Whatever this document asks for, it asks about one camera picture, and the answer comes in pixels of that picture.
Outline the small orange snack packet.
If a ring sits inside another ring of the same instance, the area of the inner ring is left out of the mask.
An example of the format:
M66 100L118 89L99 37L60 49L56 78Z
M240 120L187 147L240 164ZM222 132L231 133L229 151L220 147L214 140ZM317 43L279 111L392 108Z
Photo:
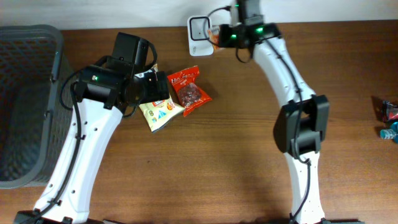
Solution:
M210 41L214 52L222 50L222 48L219 46L220 30L220 26L212 26L211 29L207 30L208 40Z

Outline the yellow snack bag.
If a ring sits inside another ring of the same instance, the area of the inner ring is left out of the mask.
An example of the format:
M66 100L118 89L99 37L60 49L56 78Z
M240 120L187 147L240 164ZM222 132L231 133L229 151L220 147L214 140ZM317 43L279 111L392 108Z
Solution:
M154 133L163 128L172 118L182 114L185 108L173 101L169 90L169 81L157 64L149 70L154 72L145 76L148 94L140 101L142 111L150 130Z

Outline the red snack bag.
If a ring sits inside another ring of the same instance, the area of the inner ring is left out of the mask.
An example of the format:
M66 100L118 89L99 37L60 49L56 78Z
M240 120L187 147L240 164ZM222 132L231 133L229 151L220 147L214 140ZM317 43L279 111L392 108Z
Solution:
M200 70L197 65L167 76L177 94L180 105L185 108L184 117L193 112L195 108L212 100L205 91L195 84L199 76Z

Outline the black red snack packet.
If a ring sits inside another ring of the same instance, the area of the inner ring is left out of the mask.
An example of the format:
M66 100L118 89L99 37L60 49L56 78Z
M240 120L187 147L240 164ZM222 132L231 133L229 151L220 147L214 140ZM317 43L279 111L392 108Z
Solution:
M390 101L382 102L382 120L385 123L397 121L397 105Z

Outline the blue mouthwash bottle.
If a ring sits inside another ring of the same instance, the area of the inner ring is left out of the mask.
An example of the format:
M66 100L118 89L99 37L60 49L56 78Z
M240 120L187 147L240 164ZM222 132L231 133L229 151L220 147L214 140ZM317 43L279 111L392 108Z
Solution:
M380 130L381 139L391 139L397 142L397 122L392 123L389 129Z

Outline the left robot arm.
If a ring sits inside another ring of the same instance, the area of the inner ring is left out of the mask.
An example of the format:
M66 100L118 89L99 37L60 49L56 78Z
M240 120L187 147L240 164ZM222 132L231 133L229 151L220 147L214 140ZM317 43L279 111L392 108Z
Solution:
M167 77L153 69L154 45L120 32L113 52L78 72L70 85L72 119L55 169L32 210L14 223L86 223L106 147L128 107L169 99Z

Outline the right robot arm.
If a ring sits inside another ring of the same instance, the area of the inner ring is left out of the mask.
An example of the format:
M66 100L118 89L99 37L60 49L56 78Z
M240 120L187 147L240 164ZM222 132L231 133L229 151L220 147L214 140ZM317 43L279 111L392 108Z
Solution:
M290 223L322 223L318 161L330 104L305 82L275 23L265 23L259 1L233 1L231 23L220 31L220 47L247 49L265 73L280 111L273 135L287 161L292 184Z

